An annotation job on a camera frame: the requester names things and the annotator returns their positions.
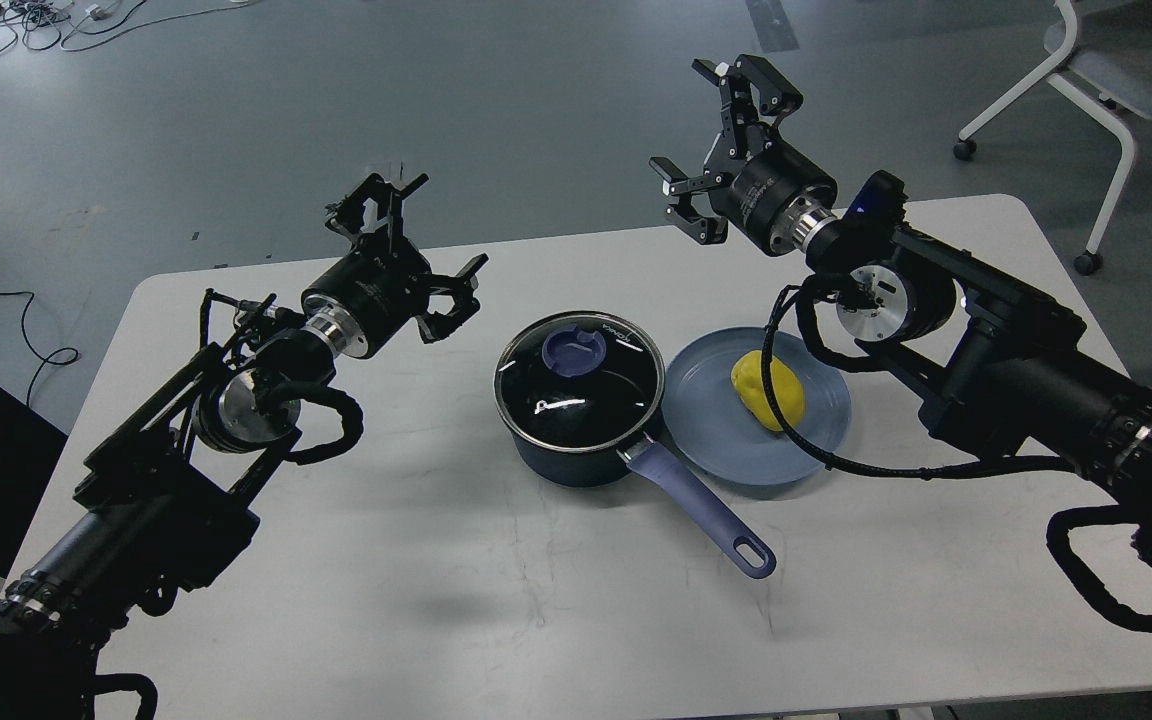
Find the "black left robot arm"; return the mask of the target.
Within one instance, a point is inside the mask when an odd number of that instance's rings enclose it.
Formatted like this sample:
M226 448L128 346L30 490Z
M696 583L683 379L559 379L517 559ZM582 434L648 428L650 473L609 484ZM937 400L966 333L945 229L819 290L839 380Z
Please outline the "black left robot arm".
M435 274L406 236L404 200L426 182L372 173L329 204L349 249L300 310L205 291L198 351L88 455L84 515L0 594L0 719L92 719L104 694L156 717L151 679L100 673L113 634L214 583L250 547L252 502L280 467L361 442L361 402L333 386L340 357L376 356L407 323L442 341L480 309L486 255Z

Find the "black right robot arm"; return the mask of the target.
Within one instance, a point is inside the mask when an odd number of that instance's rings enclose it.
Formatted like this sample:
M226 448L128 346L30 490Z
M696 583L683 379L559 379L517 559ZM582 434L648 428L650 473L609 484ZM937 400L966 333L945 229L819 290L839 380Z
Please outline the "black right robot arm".
M767 59L695 59L692 69L717 86L721 128L696 176L667 158L650 160L664 179L667 217L700 245L737 228L771 258L799 251L810 270L774 301L756 354L753 393L771 427L859 477L1078 475L1112 502L1056 511L1046 529L1051 556L1097 614L1152 632L1152 614L1116 600L1070 541L1075 529L1132 525L1134 548L1152 568L1152 389L1079 351L1087 325L1069 306L915 229L904 184L890 173L872 174L838 215L835 179L780 132L803 94ZM972 461L896 470L806 441L772 382L774 334L788 313L814 359L841 372L890 373L920 397L929 435Z

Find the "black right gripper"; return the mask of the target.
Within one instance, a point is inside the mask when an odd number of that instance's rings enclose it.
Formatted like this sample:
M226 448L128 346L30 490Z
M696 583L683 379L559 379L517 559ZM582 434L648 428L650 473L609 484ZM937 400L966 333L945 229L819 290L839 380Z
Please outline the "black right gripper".
M794 251L794 200L832 209L838 199L836 179L781 141L780 123L803 106L803 92L763 56L695 58L691 68L718 88L721 128L700 176L649 159L669 199L666 218L699 245L723 243L732 223L771 258Z

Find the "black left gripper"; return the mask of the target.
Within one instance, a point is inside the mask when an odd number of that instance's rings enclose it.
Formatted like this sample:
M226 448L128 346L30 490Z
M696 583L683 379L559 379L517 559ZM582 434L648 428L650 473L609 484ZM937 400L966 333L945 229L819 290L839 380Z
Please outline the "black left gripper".
M447 340L482 309L475 296L477 273L488 255L472 256L457 274L433 274L406 237L404 200L426 183L426 173L402 187L372 173L342 200L325 206L325 227L351 242L353 251L302 291L301 306L310 316L332 316L344 333L340 351L349 357L374 356L411 319L422 342ZM435 297L450 300L445 313L431 310Z

